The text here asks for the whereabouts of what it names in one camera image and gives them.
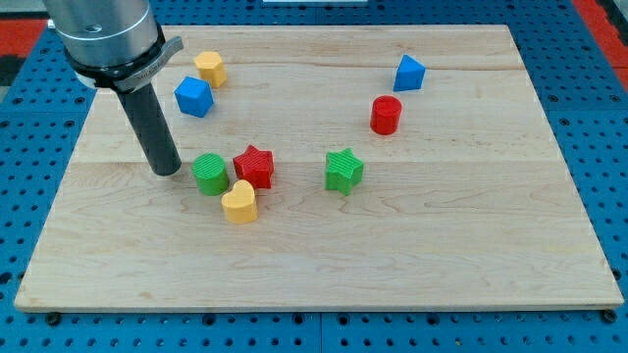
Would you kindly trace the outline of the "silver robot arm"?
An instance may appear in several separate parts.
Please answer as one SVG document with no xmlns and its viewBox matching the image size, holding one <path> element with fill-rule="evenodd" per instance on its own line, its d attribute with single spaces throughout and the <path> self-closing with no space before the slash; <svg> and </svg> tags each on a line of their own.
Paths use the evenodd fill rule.
<svg viewBox="0 0 628 353">
<path fill-rule="evenodd" d="M 44 0 L 66 55 L 86 85 L 129 94 L 183 50 L 166 39 L 148 0 Z"/>
</svg>

